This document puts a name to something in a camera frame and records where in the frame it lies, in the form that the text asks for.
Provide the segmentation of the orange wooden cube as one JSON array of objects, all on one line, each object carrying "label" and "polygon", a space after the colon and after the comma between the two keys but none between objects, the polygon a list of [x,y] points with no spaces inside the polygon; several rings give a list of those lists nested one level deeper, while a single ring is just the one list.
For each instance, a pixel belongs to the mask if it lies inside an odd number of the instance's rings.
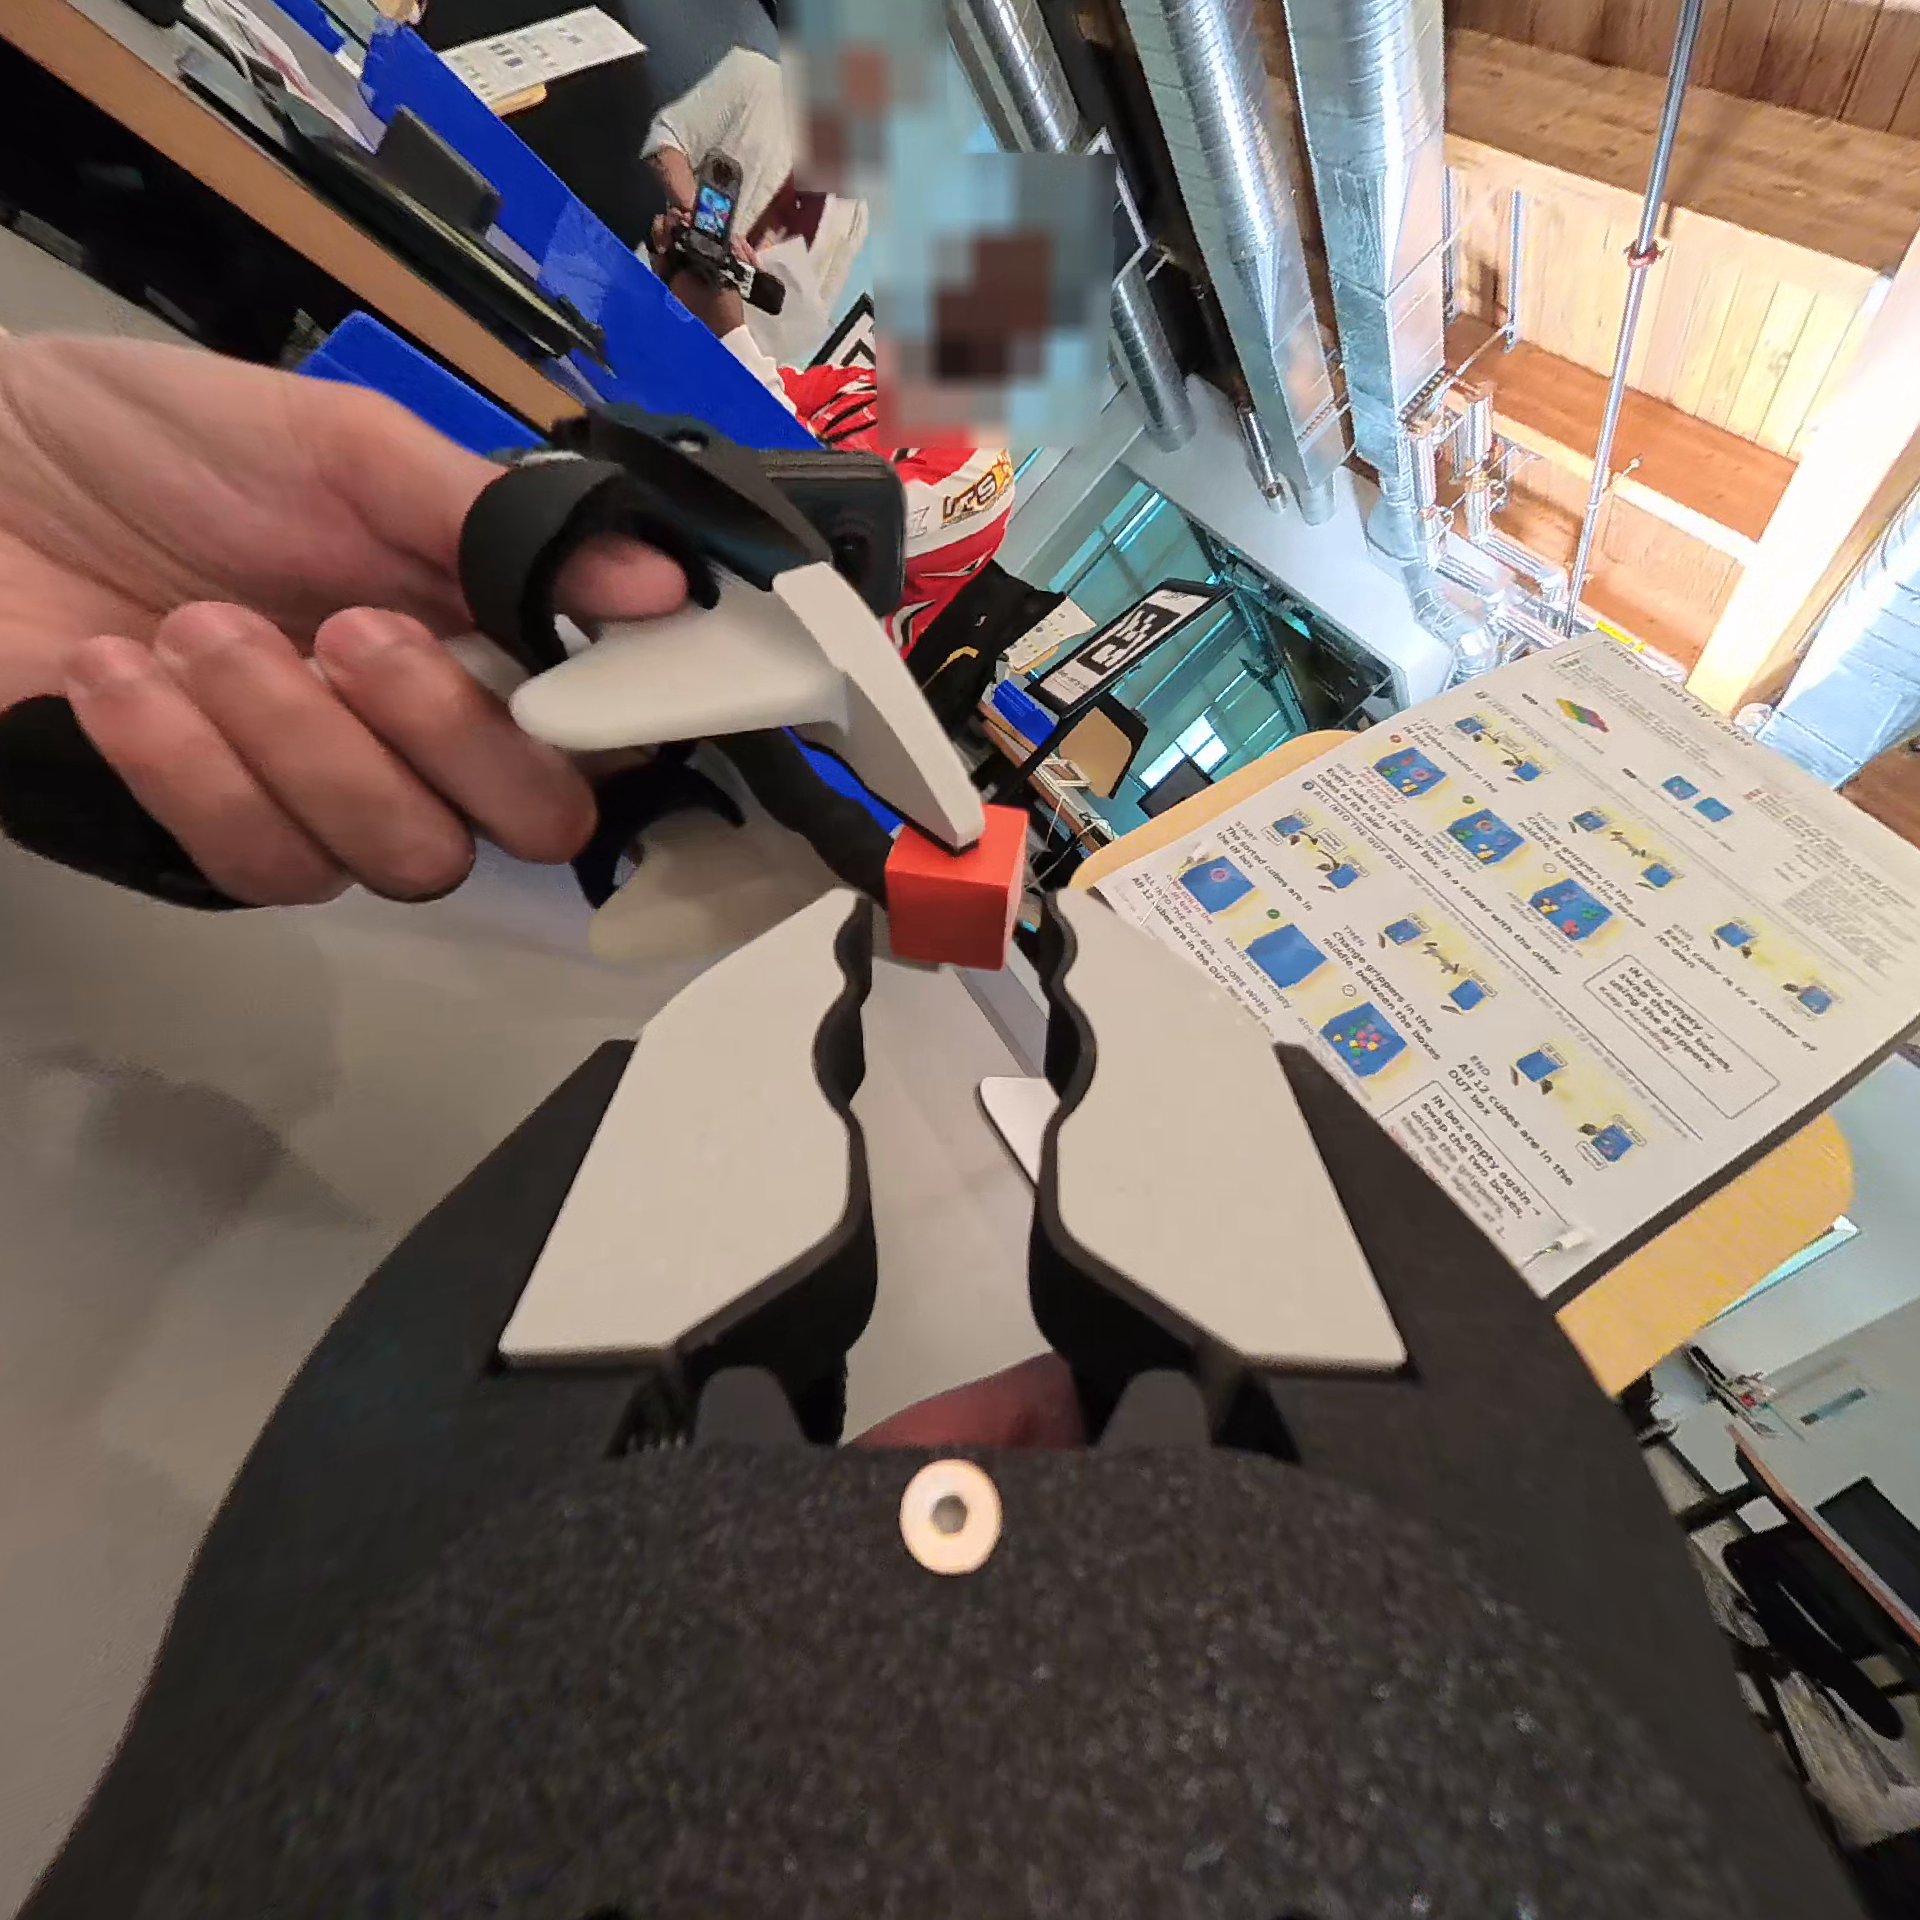
[{"label": "orange wooden cube", "polygon": [[1027,811],[990,802],[968,852],[947,852],[900,826],[885,856],[885,925],[894,961],[923,969],[1001,971],[1027,891]]}]

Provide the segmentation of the silver ventilation duct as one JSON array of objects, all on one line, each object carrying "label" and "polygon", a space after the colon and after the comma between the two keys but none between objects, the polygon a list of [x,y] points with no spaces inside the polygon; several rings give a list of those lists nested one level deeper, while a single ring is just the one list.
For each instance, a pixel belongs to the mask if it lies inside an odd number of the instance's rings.
[{"label": "silver ventilation duct", "polygon": [[1353,446],[1377,482],[1367,541],[1438,648],[1435,688],[1495,656],[1444,581],[1445,529],[1417,421],[1445,371],[1441,2],[1287,2]]},{"label": "silver ventilation duct", "polygon": [[1248,405],[1297,514],[1338,512],[1348,461],[1320,335],[1293,129],[1253,2],[1124,2]]},{"label": "silver ventilation duct", "polygon": [[1150,281],[1154,238],[1108,121],[1083,102],[1043,2],[950,2],[947,21],[1004,149],[1111,161],[1108,365],[1135,395],[1144,434],[1163,451],[1183,448],[1198,418]]}]

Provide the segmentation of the tan backed chair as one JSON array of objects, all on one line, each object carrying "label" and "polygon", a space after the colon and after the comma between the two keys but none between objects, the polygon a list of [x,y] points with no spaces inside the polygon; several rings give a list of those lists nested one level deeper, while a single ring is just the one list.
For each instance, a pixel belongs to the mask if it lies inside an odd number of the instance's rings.
[{"label": "tan backed chair", "polygon": [[1114,695],[1101,695],[1075,716],[1075,725],[1067,728],[1055,748],[1055,759],[1063,768],[1060,779],[1077,779],[1094,801],[1117,798],[1145,735],[1150,719],[1138,709],[1128,709]]}]

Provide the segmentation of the black white tag sign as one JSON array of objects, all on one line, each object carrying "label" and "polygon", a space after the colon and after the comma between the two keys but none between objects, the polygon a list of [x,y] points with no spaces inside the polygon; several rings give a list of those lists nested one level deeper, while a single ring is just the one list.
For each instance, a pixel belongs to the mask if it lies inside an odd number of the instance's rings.
[{"label": "black white tag sign", "polygon": [[1228,589],[1223,584],[1161,584],[1041,672],[1027,688],[1043,709],[1070,715],[1114,688],[1141,659],[1151,656],[1193,624],[1220,612],[1227,601]]}]

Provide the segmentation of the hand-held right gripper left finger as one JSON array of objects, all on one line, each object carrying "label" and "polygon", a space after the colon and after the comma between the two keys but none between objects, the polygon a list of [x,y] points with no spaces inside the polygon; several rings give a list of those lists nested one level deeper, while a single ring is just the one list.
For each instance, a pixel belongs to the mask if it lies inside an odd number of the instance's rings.
[{"label": "hand-held right gripper left finger", "polygon": [[677,1431],[708,1379],[761,1369],[811,1444],[844,1439],[877,1306],[853,1112],[873,971],[873,901],[820,894],[648,1016],[501,1331],[507,1371],[638,1369]]}]

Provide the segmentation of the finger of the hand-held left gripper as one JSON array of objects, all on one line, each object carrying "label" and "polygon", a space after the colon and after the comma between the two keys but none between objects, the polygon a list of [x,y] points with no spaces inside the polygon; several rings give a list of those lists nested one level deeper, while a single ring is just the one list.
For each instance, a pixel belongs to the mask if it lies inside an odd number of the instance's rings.
[{"label": "finger of the hand-held left gripper", "polygon": [[800,739],[785,728],[733,735],[733,766],[774,826],[797,835],[834,879],[888,909],[894,836],[815,768]]},{"label": "finger of the hand-held left gripper", "polygon": [[950,855],[971,852],[985,806],[877,614],[831,562],[780,572],[773,591],[841,684],[830,716],[795,728],[838,754],[923,836]]}]

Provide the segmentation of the metal pole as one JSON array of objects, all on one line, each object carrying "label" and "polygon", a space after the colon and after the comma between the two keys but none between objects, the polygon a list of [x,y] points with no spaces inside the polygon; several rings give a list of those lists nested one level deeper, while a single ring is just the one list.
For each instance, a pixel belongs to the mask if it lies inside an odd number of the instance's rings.
[{"label": "metal pole", "polygon": [[1628,388],[1628,371],[1638,346],[1638,328],[1644,319],[1645,281],[1660,264],[1660,221],[1667,205],[1667,186],[1671,175],[1671,161],[1678,149],[1678,129],[1683,121],[1685,95],[1691,85],[1701,26],[1705,2],[1681,2],[1678,22],[1670,48],[1667,89],[1660,102],[1660,121],[1654,129],[1654,146],[1645,169],[1644,209],[1627,249],[1627,285],[1624,285],[1624,312],[1615,344],[1615,364],[1605,381],[1605,396],[1601,409],[1597,442],[1588,475],[1588,494],[1578,525],[1578,545],[1565,581],[1565,602],[1560,608],[1560,635],[1574,636],[1583,624],[1583,589],[1588,584],[1593,552],[1597,541],[1597,519],[1605,496],[1615,485],[1615,442],[1620,431],[1624,396]]}]

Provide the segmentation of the white paper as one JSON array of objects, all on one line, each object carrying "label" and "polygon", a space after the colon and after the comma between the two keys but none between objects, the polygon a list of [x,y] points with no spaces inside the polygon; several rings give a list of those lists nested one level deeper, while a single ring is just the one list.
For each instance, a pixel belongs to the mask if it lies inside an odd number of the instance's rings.
[{"label": "white paper", "polygon": [[468,38],[440,51],[444,65],[501,116],[545,102],[551,85],[577,74],[643,56],[645,44],[594,6]]}]

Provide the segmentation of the wooden document stand white base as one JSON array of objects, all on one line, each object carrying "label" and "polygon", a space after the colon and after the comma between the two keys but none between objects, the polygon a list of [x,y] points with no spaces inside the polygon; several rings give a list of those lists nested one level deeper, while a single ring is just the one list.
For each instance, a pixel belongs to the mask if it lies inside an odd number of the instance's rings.
[{"label": "wooden document stand white base", "polygon": [[[1287,739],[1117,839],[1094,842],[1077,832],[1075,852],[1083,862],[1070,886],[1091,889],[1127,859],[1168,846],[1180,829],[1207,826],[1233,802],[1331,754],[1343,739],[1347,735],[1335,728]],[[1853,1145],[1838,1118],[1821,1115],[1583,1289],[1557,1312],[1560,1331],[1597,1385],[1620,1395],[1795,1251],[1825,1234],[1853,1201]]]}]

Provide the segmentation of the wooden edged table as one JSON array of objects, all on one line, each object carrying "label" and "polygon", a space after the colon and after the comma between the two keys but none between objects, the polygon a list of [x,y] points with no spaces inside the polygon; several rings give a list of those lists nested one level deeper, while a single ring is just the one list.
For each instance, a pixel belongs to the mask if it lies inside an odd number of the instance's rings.
[{"label": "wooden edged table", "polygon": [[4,39],[251,218],[357,305],[540,428],[580,401],[425,284],[238,122],[180,82],[174,39],[123,2],[5,2]]}]

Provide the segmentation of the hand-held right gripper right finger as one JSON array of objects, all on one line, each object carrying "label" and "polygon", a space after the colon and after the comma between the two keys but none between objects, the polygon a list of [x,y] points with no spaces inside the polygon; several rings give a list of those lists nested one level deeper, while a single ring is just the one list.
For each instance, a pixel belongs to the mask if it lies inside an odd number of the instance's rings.
[{"label": "hand-held right gripper right finger", "polygon": [[1261,1019],[1091,894],[1043,909],[1028,1304],[1107,1431],[1154,1379],[1215,1444],[1267,1379],[1407,1375],[1407,1335]]}]

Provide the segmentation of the printed instruction sheet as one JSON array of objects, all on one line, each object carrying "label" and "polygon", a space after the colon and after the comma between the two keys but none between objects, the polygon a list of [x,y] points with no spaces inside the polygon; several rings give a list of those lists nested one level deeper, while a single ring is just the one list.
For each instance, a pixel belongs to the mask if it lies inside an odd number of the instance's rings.
[{"label": "printed instruction sheet", "polygon": [[1917,1031],[1917,848],[1610,636],[1094,891],[1315,1051],[1548,1304]]}]

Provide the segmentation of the person's left hand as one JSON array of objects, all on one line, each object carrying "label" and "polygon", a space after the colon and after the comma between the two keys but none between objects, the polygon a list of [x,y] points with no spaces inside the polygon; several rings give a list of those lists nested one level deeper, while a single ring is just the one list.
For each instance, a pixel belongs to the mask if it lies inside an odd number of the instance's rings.
[{"label": "person's left hand", "polygon": [[215,912],[580,856],[588,774],[451,651],[494,476],[343,382],[4,336],[4,836]]}]

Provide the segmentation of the black device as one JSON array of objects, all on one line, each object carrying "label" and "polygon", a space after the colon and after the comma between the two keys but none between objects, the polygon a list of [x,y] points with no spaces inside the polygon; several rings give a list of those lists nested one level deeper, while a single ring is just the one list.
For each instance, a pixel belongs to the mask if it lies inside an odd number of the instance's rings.
[{"label": "black device", "polygon": [[445,134],[401,105],[375,146],[295,95],[270,102],[297,172],[493,335],[540,361],[611,369],[605,331],[494,244],[501,192]]}]

